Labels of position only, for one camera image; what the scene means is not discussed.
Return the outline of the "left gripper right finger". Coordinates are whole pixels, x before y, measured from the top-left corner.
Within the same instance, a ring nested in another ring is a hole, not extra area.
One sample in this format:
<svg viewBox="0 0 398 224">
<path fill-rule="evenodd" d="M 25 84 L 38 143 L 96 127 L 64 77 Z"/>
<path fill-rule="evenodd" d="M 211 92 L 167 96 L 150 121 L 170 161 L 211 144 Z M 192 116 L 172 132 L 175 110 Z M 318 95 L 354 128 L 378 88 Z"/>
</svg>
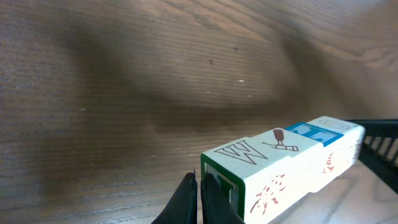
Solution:
<svg viewBox="0 0 398 224">
<path fill-rule="evenodd" d="M 201 204 L 204 224 L 244 224 L 212 174 L 206 174 L 201 181 Z"/>
</svg>

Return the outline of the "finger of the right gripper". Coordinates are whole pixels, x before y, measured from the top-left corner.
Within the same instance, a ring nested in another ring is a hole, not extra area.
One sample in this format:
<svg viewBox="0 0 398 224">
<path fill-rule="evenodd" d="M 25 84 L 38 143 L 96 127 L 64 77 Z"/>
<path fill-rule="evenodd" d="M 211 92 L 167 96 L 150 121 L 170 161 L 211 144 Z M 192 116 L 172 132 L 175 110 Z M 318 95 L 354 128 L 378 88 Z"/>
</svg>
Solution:
<svg viewBox="0 0 398 224">
<path fill-rule="evenodd" d="M 365 127 L 359 160 L 397 193 L 397 119 L 351 119 Z"/>
</svg>

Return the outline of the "green edged white block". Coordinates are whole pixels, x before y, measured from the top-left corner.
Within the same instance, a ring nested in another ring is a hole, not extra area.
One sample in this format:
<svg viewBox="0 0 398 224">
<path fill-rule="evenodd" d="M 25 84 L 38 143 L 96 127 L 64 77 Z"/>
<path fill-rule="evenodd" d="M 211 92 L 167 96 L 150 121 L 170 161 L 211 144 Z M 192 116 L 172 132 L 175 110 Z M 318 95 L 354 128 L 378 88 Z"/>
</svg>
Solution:
<svg viewBox="0 0 398 224">
<path fill-rule="evenodd" d="M 291 175 L 249 137 L 201 154 L 202 179 L 212 174 L 244 223 L 268 223 L 286 209 Z"/>
</svg>

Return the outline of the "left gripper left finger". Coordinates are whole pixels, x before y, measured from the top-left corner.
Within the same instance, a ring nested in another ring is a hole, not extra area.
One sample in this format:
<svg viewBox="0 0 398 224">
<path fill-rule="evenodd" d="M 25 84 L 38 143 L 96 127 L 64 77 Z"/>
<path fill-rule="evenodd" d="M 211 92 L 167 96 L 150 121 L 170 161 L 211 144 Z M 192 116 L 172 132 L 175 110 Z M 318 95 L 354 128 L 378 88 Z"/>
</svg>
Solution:
<svg viewBox="0 0 398 224">
<path fill-rule="evenodd" d="M 195 177 L 194 172 L 186 173 L 152 224 L 197 224 L 198 184 Z"/>
</svg>

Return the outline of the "teal edged white block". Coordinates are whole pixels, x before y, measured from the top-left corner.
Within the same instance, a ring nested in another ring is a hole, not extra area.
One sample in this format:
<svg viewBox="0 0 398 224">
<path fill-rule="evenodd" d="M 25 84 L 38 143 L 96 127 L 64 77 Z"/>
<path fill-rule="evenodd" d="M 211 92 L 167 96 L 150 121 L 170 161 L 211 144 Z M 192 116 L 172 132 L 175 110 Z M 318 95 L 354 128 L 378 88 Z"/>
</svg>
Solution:
<svg viewBox="0 0 398 224">
<path fill-rule="evenodd" d="M 323 178 L 334 179 L 356 162 L 359 144 L 365 132 L 363 126 L 329 116 L 322 116 L 308 123 L 341 134 L 338 139 L 324 147 L 326 155 L 322 159 L 320 171 Z"/>
</svg>

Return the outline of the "white block brown picture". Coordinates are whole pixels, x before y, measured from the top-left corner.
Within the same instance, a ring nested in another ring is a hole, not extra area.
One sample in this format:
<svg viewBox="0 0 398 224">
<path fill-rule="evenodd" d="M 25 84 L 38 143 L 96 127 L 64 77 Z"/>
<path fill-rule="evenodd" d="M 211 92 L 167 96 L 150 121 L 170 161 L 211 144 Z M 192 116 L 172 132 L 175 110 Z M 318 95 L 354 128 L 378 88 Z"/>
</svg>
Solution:
<svg viewBox="0 0 398 224">
<path fill-rule="evenodd" d="M 314 192 L 342 173 L 345 163 L 340 145 L 349 129 L 350 126 L 344 122 L 326 117 L 287 128 L 288 131 L 321 144 L 319 149 L 314 149 L 308 156 L 313 165 L 310 177 Z"/>
</svg>

